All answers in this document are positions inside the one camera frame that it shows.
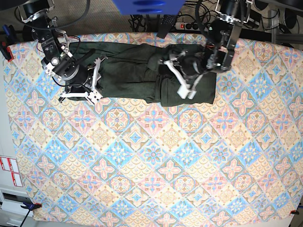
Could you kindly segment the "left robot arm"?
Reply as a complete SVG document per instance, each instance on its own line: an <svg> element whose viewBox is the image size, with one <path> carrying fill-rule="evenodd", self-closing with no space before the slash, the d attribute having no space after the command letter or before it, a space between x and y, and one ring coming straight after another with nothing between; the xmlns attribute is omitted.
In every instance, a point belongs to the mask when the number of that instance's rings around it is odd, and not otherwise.
<svg viewBox="0 0 303 227"><path fill-rule="evenodd" d="M193 99L196 86L208 72L222 73L230 70L234 49L240 37L242 25L250 17L250 0L219 0L215 7L216 20L209 26L199 15L202 1L195 7L199 31L205 37L205 46L197 52L182 49L173 52L167 60L160 60L176 76L180 83L177 94L182 99Z"/></svg>

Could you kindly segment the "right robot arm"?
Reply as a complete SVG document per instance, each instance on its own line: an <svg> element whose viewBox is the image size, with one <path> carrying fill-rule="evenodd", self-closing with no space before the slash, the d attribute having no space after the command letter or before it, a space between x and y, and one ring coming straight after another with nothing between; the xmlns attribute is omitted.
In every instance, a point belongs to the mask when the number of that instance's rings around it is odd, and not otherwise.
<svg viewBox="0 0 303 227"><path fill-rule="evenodd" d="M59 102L65 99L86 100L95 105L103 97L97 82L101 79L100 65L107 57L102 55L93 64L83 66L82 63L96 50L90 49L76 59L70 51L66 31L57 25L57 17L48 17L53 7L53 1L29 0L17 6L14 15L18 22L32 29L33 38L41 44L45 55L41 61L45 74L64 89L60 93Z"/></svg>

